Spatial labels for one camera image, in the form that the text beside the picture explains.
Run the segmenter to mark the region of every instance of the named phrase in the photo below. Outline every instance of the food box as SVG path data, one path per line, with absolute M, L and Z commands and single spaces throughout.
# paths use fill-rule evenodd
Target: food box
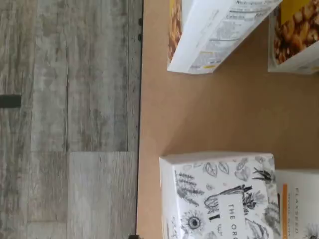
M 269 17 L 268 71 L 319 71 L 319 0 L 283 0 Z
M 161 157 L 164 239 L 273 239 L 279 218 L 272 154 Z
M 169 0 L 167 69 L 213 72 L 281 0 Z
M 318 171 L 278 170 L 276 181 L 280 195 L 282 238 L 318 239 Z

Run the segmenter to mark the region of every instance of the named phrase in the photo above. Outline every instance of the flower illustration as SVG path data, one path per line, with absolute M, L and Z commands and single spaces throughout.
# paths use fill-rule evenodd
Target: flower illustration
M 203 213 L 199 211 L 188 211 L 181 218 L 181 228 L 185 231 L 185 234 L 201 235 L 204 226 Z
M 193 199 L 193 197 L 203 195 L 204 191 L 197 189 L 197 184 L 194 182 L 194 179 L 195 178 L 189 174 L 177 173 L 175 171 L 177 194 L 186 202 L 198 207 L 199 204 Z
M 306 239 L 319 239 L 318 224 L 309 224 L 306 228 Z

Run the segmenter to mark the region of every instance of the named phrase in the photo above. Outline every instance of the leaf illustration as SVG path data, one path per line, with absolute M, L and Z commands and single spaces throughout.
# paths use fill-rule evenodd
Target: leaf illustration
M 274 157 L 271 157 L 269 160 L 268 160 L 270 166 L 274 166 L 275 165 L 275 160 L 274 160 Z
M 214 232 L 209 232 L 205 235 L 205 239 L 217 239 L 217 236 Z
M 187 165 L 184 165 L 183 166 L 183 169 L 184 169 L 184 171 L 188 171 L 189 169 L 191 169 L 192 168 L 192 165 L 191 164 L 187 164 Z
M 206 189 L 207 189 L 208 191 L 211 191 L 211 190 L 215 189 L 215 187 L 214 187 L 213 185 L 207 183 L 207 184 L 206 184 Z
M 221 236 L 223 236 L 223 231 L 221 229 L 221 224 L 218 224 L 218 226 L 217 226 L 217 233 L 220 234 Z
M 280 211 L 279 206 L 275 202 L 271 202 L 264 212 L 266 224 L 280 236 Z
M 235 176 L 238 179 L 247 182 L 250 176 L 250 169 L 247 166 L 245 166 L 241 171 L 236 171 Z
M 263 227 L 262 225 L 256 223 L 255 221 L 251 221 L 247 218 L 246 218 L 246 224 L 248 224 L 254 239 L 268 239 L 269 238 L 269 234 L 268 234 L 267 229 L 265 227 Z
M 218 168 L 219 168 L 220 171 L 222 171 L 223 173 L 229 174 L 229 166 L 228 166 L 227 163 L 219 162 Z
M 240 162 L 237 164 L 236 170 L 237 171 L 241 170 L 247 162 L 248 162 L 248 158 L 242 158 Z
M 198 167 L 200 167 L 201 165 L 203 165 L 203 163 L 194 163 L 194 164 L 193 164 L 193 167 L 194 167 L 194 168 L 198 168 Z
M 266 159 L 263 158 L 263 157 L 261 157 L 261 156 L 256 156 L 256 157 L 255 157 L 255 160 L 256 160 L 257 162 L 259 162 L 259 163 L 264 163 L 264 162 L 266 161 Z
M 205 165 L 205 171 L 210 176 L 217 177 L 217 166 L 215 163 L 206 163 Z

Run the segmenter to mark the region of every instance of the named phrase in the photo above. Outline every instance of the sunflower illustration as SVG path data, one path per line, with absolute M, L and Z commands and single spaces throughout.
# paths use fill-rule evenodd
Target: sunflower illustration
M 189 235 L 202 235 L 202 231 L 205 227 L 203 220 L 203 213 L 191 210 L 181 218 L 181 228 Z
M 309 224 L 306 228 L 306 239 L 319 239 L 318 224 Z

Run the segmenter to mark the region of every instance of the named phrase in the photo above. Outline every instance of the gray wood plank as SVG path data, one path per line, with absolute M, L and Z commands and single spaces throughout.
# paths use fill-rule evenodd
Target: gray wood plank
M 135 233 L 135 153 L 70 153 L 68 239 L 127 239 Z
M 28 154 L 15 139 L 0 149 L 0 238 L 26 239 Z
M 28 221 L 65 222 L 67 157 L 63 152 L 31 153 Z
M 27 239 L 66 239 L 66 223 L 29 223 Z
M 31 111 L 0 109 L 0 238 L 26 239 Z
M 142 43 L 143 0 L 129 0 L 129 84 L 128 84 L 128 151 L 138 152 Z
M 127 151 L 128 0 L 67 0 L 70 151 Z
M 26 239 L 36 0 L 0 1 L 0 94 L 22 94 L 0 109 L 0 238 Z
M 66 148 L 67 65 L 64 0 L 37 4 L 31 151 Z
M 1 0 L 0 94 L 22 94 L 23 104 L 31 104 L 35 15 L 36 0 Z

